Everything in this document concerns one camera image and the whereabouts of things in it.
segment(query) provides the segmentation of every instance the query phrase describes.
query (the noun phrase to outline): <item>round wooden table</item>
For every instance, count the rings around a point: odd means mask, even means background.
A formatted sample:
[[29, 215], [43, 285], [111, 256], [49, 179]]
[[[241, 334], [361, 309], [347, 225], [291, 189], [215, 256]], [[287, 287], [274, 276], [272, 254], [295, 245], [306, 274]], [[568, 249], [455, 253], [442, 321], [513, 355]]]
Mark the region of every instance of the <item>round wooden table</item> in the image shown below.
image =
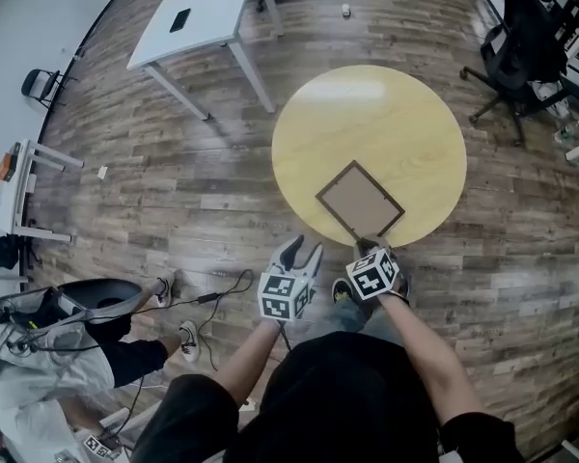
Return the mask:
[[384, 237], [393, 247], [433, 232], [465, 182], [463, 136], [425, 84], [392, 68], [337, 68], [305, 84], [283, 109], [272, 166], [291, 208], [324, 236], [353, 244], [316, 194], [352, 160], [405, 209]]

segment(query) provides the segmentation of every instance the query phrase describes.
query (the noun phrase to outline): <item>black shirt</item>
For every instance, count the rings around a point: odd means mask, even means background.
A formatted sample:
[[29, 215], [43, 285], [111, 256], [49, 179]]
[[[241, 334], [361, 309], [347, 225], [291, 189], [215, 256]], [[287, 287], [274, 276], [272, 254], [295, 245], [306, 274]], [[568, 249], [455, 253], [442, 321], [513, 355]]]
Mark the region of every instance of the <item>black shirt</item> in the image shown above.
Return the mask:
[[132, 461], [438, 461], [438, 437], [464, 463], [523, 461], [514, 427], [464, 414], [438, 427], [425, 388], [395, 344], [333, 333], [296, 346], [266, 387], [260, 414], [240, 432], [232, 397], [203, 375], [175, 379]]

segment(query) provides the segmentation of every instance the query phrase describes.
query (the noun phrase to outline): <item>smartphone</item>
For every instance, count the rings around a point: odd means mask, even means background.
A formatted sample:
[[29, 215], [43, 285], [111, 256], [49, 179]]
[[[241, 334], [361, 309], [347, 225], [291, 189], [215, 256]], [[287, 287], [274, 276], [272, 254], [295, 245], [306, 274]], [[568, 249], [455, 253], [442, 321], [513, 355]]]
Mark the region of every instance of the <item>smartphone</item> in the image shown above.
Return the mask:
[[182, 29], [184, 27], [186, 19], [189, 17], [189, 14], [191, 14], [191, 9], [186, 9], [185, 11], [178, 12], [176, 18], [174, 19], [174, 24], [172, 24], [172, 28], [170, 29], [170, 33], [174, 33]]

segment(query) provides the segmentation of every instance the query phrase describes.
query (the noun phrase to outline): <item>orange object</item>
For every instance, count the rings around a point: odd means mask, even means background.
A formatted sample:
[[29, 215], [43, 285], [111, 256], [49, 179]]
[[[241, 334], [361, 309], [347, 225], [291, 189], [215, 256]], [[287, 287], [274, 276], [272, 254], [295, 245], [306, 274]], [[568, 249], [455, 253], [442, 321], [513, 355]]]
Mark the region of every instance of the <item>orange object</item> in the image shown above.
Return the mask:
[[17, 164], [17, 156], [13, 156], [7, 152], [2, 161], [0, 162], [0, 180], [9, 181], [13, 176], [15, 171], [15, 165]]

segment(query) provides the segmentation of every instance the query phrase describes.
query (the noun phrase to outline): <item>sleeve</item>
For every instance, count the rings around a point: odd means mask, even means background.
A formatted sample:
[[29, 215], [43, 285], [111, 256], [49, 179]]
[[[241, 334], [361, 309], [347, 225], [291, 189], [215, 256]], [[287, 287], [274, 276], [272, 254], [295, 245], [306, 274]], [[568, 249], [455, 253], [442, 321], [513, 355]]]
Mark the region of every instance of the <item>sleeve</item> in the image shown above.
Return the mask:
[[183, 375], [170, 384], [131, 461], [202, 462], [232, 443], [237, 425], [238, 408], [223, 387], [204, 375]]
[[38, 401], [18, 409], [14, 421], [15, 433], [5, 435], [23, 446], [54, 449], [75, 444], [65, 414], [56, 399]]
[[485, 413], [464, 413], [444, 424], [440, 439], [446, 452], [458, 452], [463, 463], [522, 463], [514, 442], [514, 425]]

